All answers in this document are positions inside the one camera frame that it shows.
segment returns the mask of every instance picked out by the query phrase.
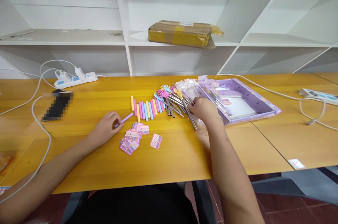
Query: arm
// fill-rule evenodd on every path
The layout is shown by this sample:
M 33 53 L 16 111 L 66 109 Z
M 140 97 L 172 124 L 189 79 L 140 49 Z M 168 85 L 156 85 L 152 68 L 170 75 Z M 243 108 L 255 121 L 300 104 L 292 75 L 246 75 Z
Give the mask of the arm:
M 224 218 L 231 224 L 264 224 L 256 195 L 218 115 L 217 107 L 205 98 L 195 98 L 188 108 L 200 118 L 209 134 L 213 177 Z
M 122 128 L 123 124 L 120 124 L 113 130 L 115 121 L 120 124 L 120 116 L 116 112 L 108 112 L 87 138 L 44 164 L 22 190 L 0 204 L 0 223 L 18 223 L 34 211 L 84 157 Z M 32 173 L 7 190 L 0 196 L 0 200 L 19 189 L 31 175 Z

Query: white power strip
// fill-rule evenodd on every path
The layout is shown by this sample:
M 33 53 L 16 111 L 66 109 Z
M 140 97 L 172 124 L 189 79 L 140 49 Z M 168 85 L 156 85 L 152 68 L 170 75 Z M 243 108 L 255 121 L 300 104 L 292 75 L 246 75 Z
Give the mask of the white power strip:
M 326 103 L 338 105 L 338 96 L 319 92 L 311 89 L 302 88 L 298 91 L 303 97 L 316 98 L 325 101 Z
M 99 78 L 96 76 L 95 72 L 91 72 L 91 73 L 85 74 L 84 80 L 80 80 L 80 78 L 77 75 L 75 75 L 75 76 L 70 77 L 70 82 L 65 82 L 64 80 L 57 80 L 54 86 L 58 89 L 63 89 L 63 88 L 72 87 L 72 86 L 87 83 L 87 82 L 96 81 L 98 79 Z

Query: left hand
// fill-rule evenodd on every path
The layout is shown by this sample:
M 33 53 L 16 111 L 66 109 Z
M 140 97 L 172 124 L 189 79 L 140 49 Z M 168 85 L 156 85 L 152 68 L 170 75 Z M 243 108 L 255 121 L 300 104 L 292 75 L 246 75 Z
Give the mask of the left hand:
M 119 126 L 113 129 L 114 122 L 119 123 Z M 121 118 L 118 113 L 115 111 L 108 112 L 105 116 L 99 121 L 94 130 L 86 138 L 89 141 L 90 145 L 94 148 L 98 148 L 106 143 L 111 137 L 118 133 L 123 124 L 121 124 Z

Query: white shelving unit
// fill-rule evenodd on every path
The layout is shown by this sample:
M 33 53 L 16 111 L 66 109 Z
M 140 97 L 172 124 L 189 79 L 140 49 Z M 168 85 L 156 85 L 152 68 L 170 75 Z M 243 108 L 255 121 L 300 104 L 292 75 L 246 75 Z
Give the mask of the white shelving unit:
M 159 20 L 224 35 L 212 50 L 150 42 Z M 52 59 L 107 76 L 337 71 L 338 0 L 0 0 L 0 39 L 0 68 L 33 74 Z

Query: yellow table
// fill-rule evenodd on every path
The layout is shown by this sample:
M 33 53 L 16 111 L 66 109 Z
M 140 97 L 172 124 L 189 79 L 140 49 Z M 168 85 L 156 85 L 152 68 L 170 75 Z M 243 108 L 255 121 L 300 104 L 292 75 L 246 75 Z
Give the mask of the yellow table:
M 53 137 L 47 160 L 85 138 L 106 112 L 117 111 L 121 117 L 128 115 L 131 95 L 137 101 L 150 100 L 160 85 L 184 78 L 186 76 L 105 77 L 69 88 L 74 91 L 74 98 L 64 119 L 45 125 Z M 0 112 L 28 100 L 36 83 L 36 80 L 1 80 Z M 42 86 L 45 93 L 53 90 L 45 83 Z M 45 111 L 42 103 L 39 101 L 35 108 L 39 117 Z M 13 185 L 35 170 L 45 153 L 48 138 L 33 121 L 30 107 L 31 103 L 0 116 L 1 150 L 17 152 L 6 174 L 0 177 L 2 186 Z M 209 150 L 199 140 L 189 120 L 160 113 L 146 122 L 150 135 L 142 137 L 140 147 L 128 156 L 119 149 L 119 142 L 134 122 L 136 117 L 130 118 L 120 133 L 79 163 L 55 193 L 212 177 Z M 293 170 L 252 123 L 230 126 L 227 132 L 249 175 Z M 160 150 L 149 145 L 153 133 L 163 137 Z
M 313 73 L 319 77 L 327 79 L 335 84 L 338 84 L 338 73 Z
M 297 91 L 302 88 L 338 95 L 338 85 L 313 74 L 245 76 L 268 89 L 297 98 L 301 97 Z M 253 124 L 285 159 L 298 159 L 306 168 L 338 164 L 338 131 L 317 123 L 306 125 L 305 122 L 310 119 L 300 113 L 299 101 L 265 91 L 245 80 L 243 82 L 282 110 L 282 113 L 273 118 L 253 121 Z M 316 118 L 322 105 L 318 101 L 306 100 L 303 101 L 303 110 L 310 117 Z M 328 104 L 320 121 L 337 128 L 337 114 L 338 106 Z

